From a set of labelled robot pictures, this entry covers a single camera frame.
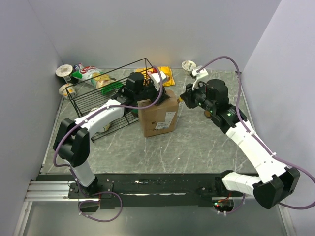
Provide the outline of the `brown cardboard express box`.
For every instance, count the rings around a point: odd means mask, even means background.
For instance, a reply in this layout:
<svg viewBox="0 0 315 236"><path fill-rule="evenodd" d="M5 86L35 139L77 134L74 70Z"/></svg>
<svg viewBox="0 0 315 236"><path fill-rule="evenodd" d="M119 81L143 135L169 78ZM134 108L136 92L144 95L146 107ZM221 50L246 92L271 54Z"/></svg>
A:
<svg viewBox="0 0 315 236"><path fill-rule="evenodd" d="M175 130L179 103L172 90L166 90L166 94L169 98L160 105L138 110L140 126L146 138Z"/></svg>

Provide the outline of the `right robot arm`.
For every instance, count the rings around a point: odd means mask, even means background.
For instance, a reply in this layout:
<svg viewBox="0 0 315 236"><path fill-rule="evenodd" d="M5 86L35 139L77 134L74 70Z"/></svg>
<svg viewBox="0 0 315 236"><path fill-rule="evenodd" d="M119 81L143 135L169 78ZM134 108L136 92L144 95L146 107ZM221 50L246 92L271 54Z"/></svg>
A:
<svg viewBox="0 0 315 236"><path fill-rule="evenodd" d="M242 150L257 172L257 176L233 171L222 173L215 184L219 195L237 191L253 196L262 207L270 209L294 192L300 172L276 160L263 147L247 117L229 103L224 81L211 79L187 84L180 98L190 109L200 107L208 111L211 121Z"/></svg>

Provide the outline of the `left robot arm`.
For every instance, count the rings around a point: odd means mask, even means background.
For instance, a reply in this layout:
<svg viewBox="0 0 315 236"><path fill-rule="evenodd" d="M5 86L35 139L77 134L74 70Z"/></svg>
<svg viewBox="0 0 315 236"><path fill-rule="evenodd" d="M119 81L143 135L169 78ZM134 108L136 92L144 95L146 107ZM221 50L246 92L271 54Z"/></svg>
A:
<svg viewBox="0 0 315 236"><path fill-rule="evenodd" d="M55 139L55 157L64 160L77 182L80 192L87 198L97 193L97 177L88 163L90 141L98 131L125 114L137 109L137 103L150 100L151 105L159 105L169 96L163 83L167 76L156 71L146 80L144 74L132 72L115 94L101 107L87 115L71 120L64 119Z"/></svg>

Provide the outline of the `white yogurt cup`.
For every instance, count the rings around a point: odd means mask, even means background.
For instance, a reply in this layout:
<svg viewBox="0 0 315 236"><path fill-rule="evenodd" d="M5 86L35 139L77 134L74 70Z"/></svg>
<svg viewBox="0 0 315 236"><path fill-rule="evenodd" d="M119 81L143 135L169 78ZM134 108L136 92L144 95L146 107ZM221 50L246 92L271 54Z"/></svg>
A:
<svg viewBox="0 0 315 236"><path fill-rule="evenodd" d="M196 68L196 63L192 60L185 60L182 62L181 67L185 74L189 75Z"/></svg>

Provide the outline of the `orange label tin can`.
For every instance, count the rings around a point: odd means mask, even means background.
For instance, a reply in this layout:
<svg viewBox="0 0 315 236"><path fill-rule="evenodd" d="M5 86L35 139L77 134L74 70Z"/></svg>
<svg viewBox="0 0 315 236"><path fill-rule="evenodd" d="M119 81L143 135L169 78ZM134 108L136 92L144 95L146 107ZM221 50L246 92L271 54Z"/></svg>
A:
<svg viewBox="0 0 315 236"><path fill-rule="evenodd" d="M211 117L211 113L209 111L204 111L204 116L206 118L210 118Z"/></svg>

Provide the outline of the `yellow chips bag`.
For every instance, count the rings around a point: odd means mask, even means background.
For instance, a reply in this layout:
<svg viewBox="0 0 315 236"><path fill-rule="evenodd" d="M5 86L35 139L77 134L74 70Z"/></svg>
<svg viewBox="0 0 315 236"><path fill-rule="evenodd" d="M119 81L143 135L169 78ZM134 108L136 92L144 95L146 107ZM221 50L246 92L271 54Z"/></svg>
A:
<svg viewBox="0 0 315 236"><path fill-rule="evenodd" d="M166 76L166 79L163 80L163 86L169 87L175 85L175 80L173 78L172 70L169 66L160 66L158 67L161 74L164 74ZM148 80L150 78L150 75L152 73L157 73L157 70L155 68L137 68L135 72L139 72L144 75L145 80Z"/></svg>

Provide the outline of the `green wrapped round package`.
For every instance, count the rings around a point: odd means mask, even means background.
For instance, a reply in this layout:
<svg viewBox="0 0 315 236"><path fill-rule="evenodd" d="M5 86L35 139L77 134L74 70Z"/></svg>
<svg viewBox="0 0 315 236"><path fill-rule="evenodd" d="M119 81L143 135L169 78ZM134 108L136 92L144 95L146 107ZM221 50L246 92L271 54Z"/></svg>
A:
<svg viewBox="0 0 315 236"><path fill-rule="evenodd" d="M121 83L120 81L114 81L108 85L105 85L101 88L101 93L103 95L107 95L109 93L111 93L112 91L115 91L116 89L119 89L123 86L123 83Z"/></svg>

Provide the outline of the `white green bowl container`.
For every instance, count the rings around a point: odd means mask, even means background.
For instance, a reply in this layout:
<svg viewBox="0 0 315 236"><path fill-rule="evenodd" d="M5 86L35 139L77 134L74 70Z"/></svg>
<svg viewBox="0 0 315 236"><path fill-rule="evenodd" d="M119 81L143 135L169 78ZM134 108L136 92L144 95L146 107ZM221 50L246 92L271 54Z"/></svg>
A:
<svg viewBox="0 0 315 236"><path fill-rule="evenodd" d="M93 112L93 111L95 111L95 110L97 110L97 109L98 109L98 107L94 107L94 108L92 108L92 109L90 110L90 112ZM107 132L108 129L110 128L110 126L111 126L111 123L106 124L104 127L102 127L101 129L99 129L99 130L97 131L97 133L105 133L105 132Z"/></svg>

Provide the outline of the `green white cassava chips bag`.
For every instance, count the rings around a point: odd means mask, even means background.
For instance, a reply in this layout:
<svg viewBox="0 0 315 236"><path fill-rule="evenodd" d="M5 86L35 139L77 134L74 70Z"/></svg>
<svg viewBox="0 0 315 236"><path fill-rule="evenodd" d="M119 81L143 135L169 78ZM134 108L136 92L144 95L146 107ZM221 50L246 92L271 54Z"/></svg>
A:
<svg viewBox="0 0 315 236"><path fill-rule="evenodd" d="M77 67L71 75L73 78L94 86L96 89L101 89L116 81L115 78L95 66Z"/></svg>

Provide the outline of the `blue white small can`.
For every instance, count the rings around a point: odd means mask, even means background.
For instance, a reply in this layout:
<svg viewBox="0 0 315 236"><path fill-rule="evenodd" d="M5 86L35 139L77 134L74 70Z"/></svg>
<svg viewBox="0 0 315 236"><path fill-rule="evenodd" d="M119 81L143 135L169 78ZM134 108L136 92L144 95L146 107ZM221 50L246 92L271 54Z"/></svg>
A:
<svg viewBox="0 0 315 236"><path fill-rule="evenodd" d="M78 63L73 66L73 71L80 71L82 68L84 68L83 64Z"/></svg>

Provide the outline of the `white yellow noodle cup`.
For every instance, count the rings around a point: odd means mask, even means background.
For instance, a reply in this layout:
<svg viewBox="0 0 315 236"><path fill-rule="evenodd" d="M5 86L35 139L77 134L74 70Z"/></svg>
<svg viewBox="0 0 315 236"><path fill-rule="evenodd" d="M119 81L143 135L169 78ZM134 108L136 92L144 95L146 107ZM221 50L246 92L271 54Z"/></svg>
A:
<svg viewBox="0 0 315 236"><path fill-rule="evenodd" d="M63 86L59 88L58 92L59 92L59 95L61 95L63 98L67 100L74 98L77 95L77 92L72 83L64 84Z"/></svg>

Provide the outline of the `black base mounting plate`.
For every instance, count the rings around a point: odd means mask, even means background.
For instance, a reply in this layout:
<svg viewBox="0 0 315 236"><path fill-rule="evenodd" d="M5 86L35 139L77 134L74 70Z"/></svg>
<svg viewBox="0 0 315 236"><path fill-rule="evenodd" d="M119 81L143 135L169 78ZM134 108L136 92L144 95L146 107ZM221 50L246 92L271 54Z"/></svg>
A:
<svg viewBox="0 0 315 236"><path fill-rule="evenodd" d="M83 212L120 207L212 207L219 198L242 197L239 190L227 190L222 173L191 174L98 174L97 184L87 195L67 174L39 175L35 182L52 186L53 192L65 186L64 200L78 200Z"/></svg>

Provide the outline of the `white cup brown lid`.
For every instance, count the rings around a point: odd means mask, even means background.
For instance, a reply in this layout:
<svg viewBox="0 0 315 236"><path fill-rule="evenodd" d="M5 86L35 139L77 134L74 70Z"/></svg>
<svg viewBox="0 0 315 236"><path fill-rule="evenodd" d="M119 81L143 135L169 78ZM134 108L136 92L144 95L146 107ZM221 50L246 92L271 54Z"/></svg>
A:
<svg viewBox="0 0 315 236"><path fill-rule="evenodd" d="M56 69L56 75L58 77L62 77L66 83L70 83L71 82L71 74L72 74L72 71L73 71L73 67L69 64L64 64L64 65L61 65L59 66L57 69Z"/></svg>

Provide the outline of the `aluminium rail frame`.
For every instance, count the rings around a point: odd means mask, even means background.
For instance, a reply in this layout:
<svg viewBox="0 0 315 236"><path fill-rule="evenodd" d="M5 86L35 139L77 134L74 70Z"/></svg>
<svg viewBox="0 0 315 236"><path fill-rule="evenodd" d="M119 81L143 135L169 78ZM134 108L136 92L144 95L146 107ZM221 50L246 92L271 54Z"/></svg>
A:
<svg viewBox="0 0 315 236"><path fill-rule="evenodd" d="M109 199L116 193L127 197L223 197L250 195L248 189L229 187L213 175L104 175L90 193L74 181L32 181L27 200L56 201L58 199Z"/></svg>

